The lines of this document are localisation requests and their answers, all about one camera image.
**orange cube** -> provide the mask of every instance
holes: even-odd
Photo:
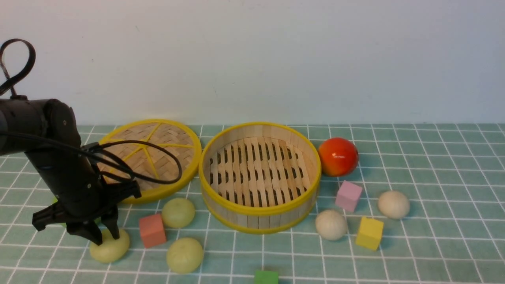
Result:
[[[140,238],[145,248],[154,247],[167,241],[160,213],[141,218],[139,228]]]

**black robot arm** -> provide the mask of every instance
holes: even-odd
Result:
[[[10,78],[2,55],[8,45],[17,41],[28,46],[29,60],[19,74]],[[135,177],[164,184],[175,183],[182,175],[181,165],[173,154],[143,141],[127,140],[105,145],[93,143],[81,147],[72,108],[55,99],[29,101],[26,96],[19,96],[14,91],[14,84],[30,72],[34,61],[35,49],[24,40],[12,39],[0,48],[0,65],[7,78],[0,85],[0,96],[9,89],[12,93],[10,99],[0,99],[0,156],[24,153],[57,198],[56,203],[33,214],[32,224],[42,231],[48,224],[66,223],[69,234],[101,245],[102,233],[94,222],[100,217],[102,224],[118,239],[117,204],[130,196],[141,197]],[[175,159],[179,168],[178,177],[163,181],[143,176],[105,150],[106,147],[124,143],[145,144],[165,152]],[[97,162],[126,172],[130,178],[100,172]],[[119,182],[108,184],[104,176]]]

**yellow cube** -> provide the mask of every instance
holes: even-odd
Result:
[[[363,216],[356,237],[356,245],[376,251],[382,239],[383,229],[384,222]]]

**red ball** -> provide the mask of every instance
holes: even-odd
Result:
[[[324,141],[318,148],[323,173],[327,176],[348,175],[356,169],[358,149],[349,140],[335,137]]]

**white wall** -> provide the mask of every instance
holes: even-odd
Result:
[[[502,0],[16,0],[0,9],[1,42],[20,37],[37,50],[18,92],[62,100],[79,124],[505,121]],[[26,54],[8,48],[11,73]]]

